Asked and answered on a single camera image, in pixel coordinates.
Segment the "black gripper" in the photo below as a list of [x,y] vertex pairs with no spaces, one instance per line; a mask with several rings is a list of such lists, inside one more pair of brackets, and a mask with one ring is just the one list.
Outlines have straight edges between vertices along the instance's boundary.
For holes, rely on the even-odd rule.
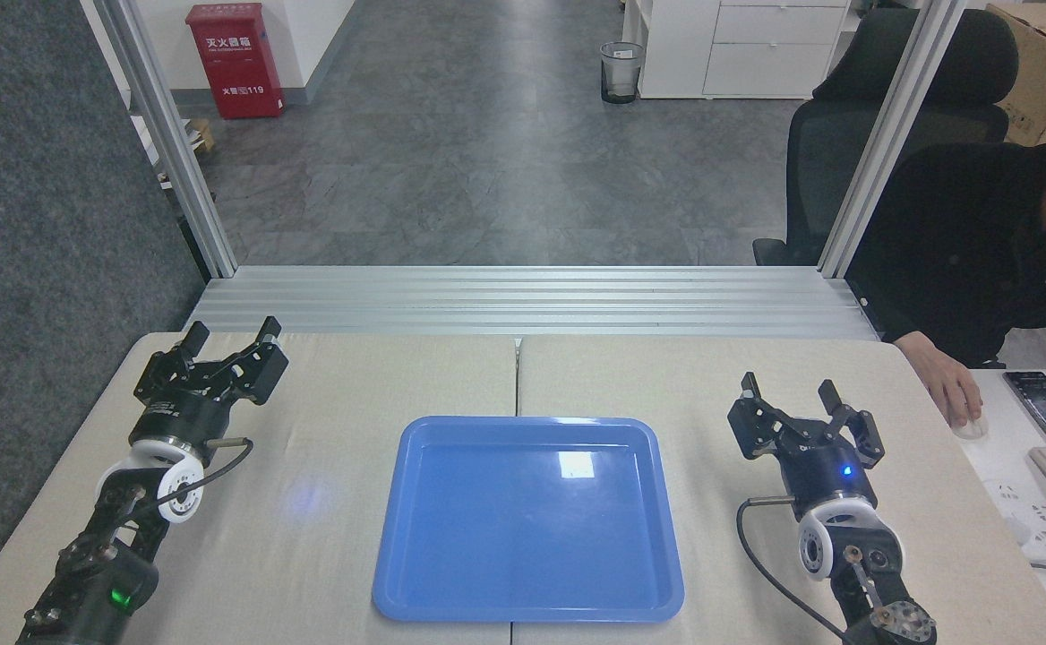
[[[793,418],[773,408],[760,396],[756,376],[745,373],[742,393],[729,409],[728,421],[745,459],[756,459],[776,450],[776,438]],[[793,496],[793,516],[801,521],[810,510],[842,497],[861,497],[872,507],[878,497],[864,469],[879,464],[885,450],[874,417],[867,409],[854,409],[842,401],[833,381],[822,381],[820,399],[829,414],[823,432],[827,444],[805,446],[781,442],[781,473],[786,493]],[[841,436],[845,429],[852,445]]]
[[194,359],[210,335],[202,322],[194,322],[187,335],[167,352],[155,352],[143,371],[134,396],[145,404],[133,429],[133,443],[156,440],[187,445],[191,451],[212,451],[208,441],[225,435],[233,401],[264,405],[280,383],[288,358],[276,343],[281,323],[266,317],[256,340],[247,348],[204,365],[202,381],[194,376]]

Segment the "person's hand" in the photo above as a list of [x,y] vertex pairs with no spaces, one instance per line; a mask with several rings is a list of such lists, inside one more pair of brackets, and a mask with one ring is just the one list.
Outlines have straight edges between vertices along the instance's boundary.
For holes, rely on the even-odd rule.
[[964,364],[945,354],[920,331],[900,336],[891,344],[919,376],[949,428],[967,427],[982,419],[984,400]]

